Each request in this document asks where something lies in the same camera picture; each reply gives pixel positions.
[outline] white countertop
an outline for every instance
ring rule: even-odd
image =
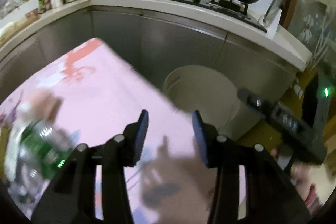
[[[155,10],[204,22],[246,38],[268,49],[300,71],[306,68],[306,64],[311,57],[311,52],[281,26],[279,26],[274,38],[270,39],[266,33],[235,18],[185,3],[169,0],[77,0],[58,9],[47,11],[41,15],[39,20],[20,31],[0,49],[0,60],[42,27],[88,6],[121,6]]]

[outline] screw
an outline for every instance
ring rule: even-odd
[[[258,152],[261,152],[262,150],[264,150],[264,147],[263,147],[261,144],[257,143],[257,144],[254,146],[254,149],[255,149],[256,151],[258,151]]]
[[[125,136],[122,135],[122,134],[118,134],[118,135],[114,136],[113,139],[114,139],[117,143],[120,143],[120,142],[122,142],[123,140],[125,140]]]
[[[77,150],[79,151],[79,152],[83,152],[85,149],[87,149],[88,148],[88,146],[87,146],[87,144],[86,143],[81,143],[81,144],[79,144],[78,146],[77,146]]]
[[[226,140],[227,140],[227,138],[226,138],[224,135],[218,135],[218,136],[216,137],[216,140],[217,140],[217,142],[219,142],[219,143],[225,143]]]

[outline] gray cabinet door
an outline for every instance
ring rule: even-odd
[[[93,38],[88,9],[79,10],[56,20],[37,32],[48,63]]]
[[[215,69],[229,78],[237,89],[248,88],[271,101],[281,98],[295,78],[295,70],[284,60],[231,33],[227,35]],[[236,117],[220,131],[237,139],[259,120],[254,112],[241,104]]]
[[[224,38],[163,20],[142,18],[140,72],[162,89],[168,74],[179,67],[201,65],[213,68]]]
[[[93,33],[136,70],[140,67],[140,16],[92,11]]]
[[[47,64],[36,35],[13,49],[0,62],[0,102]]]

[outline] gas stove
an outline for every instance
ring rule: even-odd
[[[248,5],[244,4],[244,10],[242,11],[241,6],[232,2],[232,0],[171,0],[181,3],[187,3],[190,5],[195,5],[198,7],[203,7],[209,10],[225,14],[236,18],[242,22],[245,22],[263,32],[267,33],[267,30],[255,19],[253,16],[248,14]]]

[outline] pink cloth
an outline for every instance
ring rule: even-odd
[[[57,125],[68,132],[80,129],[80,142],[89,146],[122,133],[147,109],[150,122],[142,158],[134,168],[125,168],[135,223],[207,222],[216,169],[206,169],[200,160],[191,117],[176,110],[102,41],[93,38],[31,76],[0,112],[15,105],[22,90],[27,98],[37,87],[50,87],[63,97]],[[240,203],[245,198],[244,174],[241,182]],[[96,215],[101,218],[99,208]]]

